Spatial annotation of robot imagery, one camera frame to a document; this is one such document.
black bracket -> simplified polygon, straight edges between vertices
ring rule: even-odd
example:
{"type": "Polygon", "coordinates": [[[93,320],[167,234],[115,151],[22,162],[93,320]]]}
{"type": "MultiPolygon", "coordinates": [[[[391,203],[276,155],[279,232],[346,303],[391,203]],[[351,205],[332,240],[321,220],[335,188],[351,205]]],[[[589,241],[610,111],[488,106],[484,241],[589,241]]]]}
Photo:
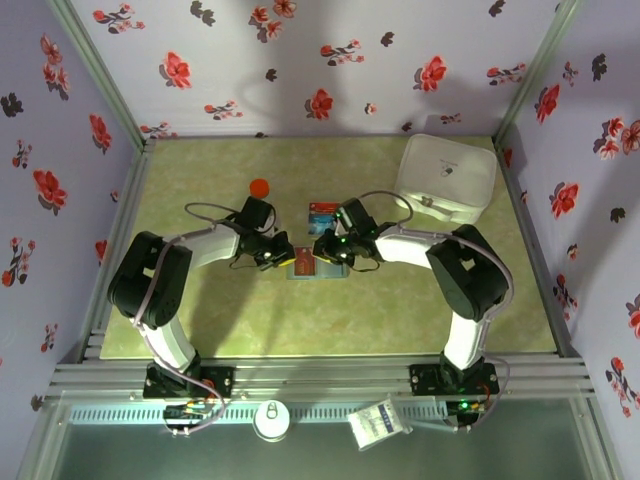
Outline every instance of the black bracket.
{"type": "Polygon", "coordinates": [[[485,386],[491,395],[500,391],[496,368],[491,363],[479,365],[475,373],[459,382],[452,382],[443,365],[432,363],[409,366],[409,382],[414,396],[431,395],[485,395],[485,386]]]}
{"type": "MultiPolygon", "coordinates": [[[[231,398],[233,390],[235,368],[223,366],[199,366],[198,374],[187,370],[186,375],[199,379],[203,383],[212,382],[212,386],[222,395],[223,398],[231,398]]],[[[176,378],[157,363],[152,362],[147,365],[147,378],[142,392],[143,398],[206,398],[210,393],[191,383],[184,382],[176,378]]]]}

purple wall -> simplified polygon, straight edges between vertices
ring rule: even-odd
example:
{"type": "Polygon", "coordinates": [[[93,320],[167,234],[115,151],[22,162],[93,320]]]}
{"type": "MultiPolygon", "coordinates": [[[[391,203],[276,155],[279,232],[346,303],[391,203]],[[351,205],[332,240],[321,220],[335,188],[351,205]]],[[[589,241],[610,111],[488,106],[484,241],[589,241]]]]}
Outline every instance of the purple wall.
{"type": "Polygon", "coordinates": [[[504,142],[551,275],[548,293],[629,479],[640,465],[639,15],[640,4],[626,0],[585,2],[504,142]]]}
{"type": "Polygon", "coordinates": [[[72,3],[147,135],[491,135],[558,0],[72,3]]]}
{"type": "Polygon", "coordinates": [[[80,340],[133,147],[44,1],[5,3],[2,18],[0,477],[11,479],[53,368],[80,340]]]}

white round object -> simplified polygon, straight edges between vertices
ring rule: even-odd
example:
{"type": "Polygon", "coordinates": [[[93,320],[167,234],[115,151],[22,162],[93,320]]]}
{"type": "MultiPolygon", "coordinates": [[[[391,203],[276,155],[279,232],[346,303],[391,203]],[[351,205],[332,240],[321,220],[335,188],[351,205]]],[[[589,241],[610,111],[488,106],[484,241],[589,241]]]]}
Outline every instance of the white round object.
{"type": "Polygon", "coordinates": [[[290,424],[289,410],[284,403],[277,400],[268,400],[260,404],[253,417],[253,428],[256,434],[267,442],[282,440],[290,424]]]}

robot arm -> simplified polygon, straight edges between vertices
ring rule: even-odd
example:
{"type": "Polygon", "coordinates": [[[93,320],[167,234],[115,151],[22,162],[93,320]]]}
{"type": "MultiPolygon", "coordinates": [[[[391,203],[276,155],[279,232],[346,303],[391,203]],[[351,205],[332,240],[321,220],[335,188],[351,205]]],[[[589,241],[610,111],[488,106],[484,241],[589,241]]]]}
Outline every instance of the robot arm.
{"type": "Polygon", "coordinates": [[[252,256],[260,270],[295,259],[287,233],[276,233],[274,208],[253,197],[208,229],[173,238],[139,233],[109,285],[109,301],[134,321],[156,363],[197,378],[199,356],[177,316],[187,274],[241,255],[252,256]]]}
{"type": "Polygon", "coordinates": [[[453,310],[441,372],[450,385],[467,381],[482,366],[488,326],[509,286],[498,266],[502,262],[486,240],[471,225],[451,233],[409,230],[395,223],[378,226],[358,199],[343,203],[336,217],[336,231],[329,229],[316,241],[316,257],[351,267],[356,257],[363,257],[433,270],[453,310]]]}

white lid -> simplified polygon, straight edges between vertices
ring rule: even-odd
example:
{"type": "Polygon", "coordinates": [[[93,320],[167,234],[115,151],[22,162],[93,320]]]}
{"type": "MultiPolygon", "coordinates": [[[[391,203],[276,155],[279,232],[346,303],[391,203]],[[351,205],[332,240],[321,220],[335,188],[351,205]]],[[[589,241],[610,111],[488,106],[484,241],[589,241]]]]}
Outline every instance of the white lid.
{"type": "Polygon", "coordinates": [[[396,191],[484,208],[491,201],[496,166],[489,150],[417,134],[407,143],[396,191]]]}
{"type": "Polygon", "coordinates": [[[289,410],[284,403],[277,400],[263,402],[258,407],[255,417],[253,417],[253,427],[258,436],[264,440],[280,440],[287,430],[291,418],[289,410]]]}

